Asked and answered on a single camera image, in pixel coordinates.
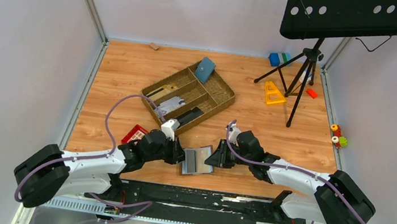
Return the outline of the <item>brown leather card holder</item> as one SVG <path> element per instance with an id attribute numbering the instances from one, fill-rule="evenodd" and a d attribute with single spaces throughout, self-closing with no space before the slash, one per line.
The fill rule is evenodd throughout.
<path id="1" fill-rule="evenodd" d="M 181 175 L 211 174 L 213 166 L 205 164 L 205 160 L 212 155 L 213 146 L 199 148 L 185 148 L 185 160 L 181 162 Z"/>

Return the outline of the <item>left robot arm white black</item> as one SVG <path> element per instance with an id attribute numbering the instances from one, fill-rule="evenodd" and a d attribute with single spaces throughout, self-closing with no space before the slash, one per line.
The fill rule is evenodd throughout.
<path id="1" fill-rule="evenodd" d="M 14 198 L 25 208 L 34 208 L 57 196 L 98 195 L 118 186 L 121 174 L 140 170 L 146 162 L 179 164 L 184 159 L 179 138 L 166 137 L 155 129 L 114 150 L 80 153 L 49 144 L 14 169 L 18 185 Z"/>

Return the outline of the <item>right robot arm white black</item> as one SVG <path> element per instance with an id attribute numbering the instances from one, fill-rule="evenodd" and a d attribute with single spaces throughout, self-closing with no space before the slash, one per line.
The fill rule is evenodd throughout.
<path id="1" fill-rule="evenodd" d="M 348 173 L 325 174 L 289 163 L 264 151 L 251 131 L 227 126 L 226 138 L 205 164 L 218 168 L 246 165 L 258 180 L 289 187 L 278 198 L 282 215 L 323 224 L 367 224 L 376 208 Z"/>

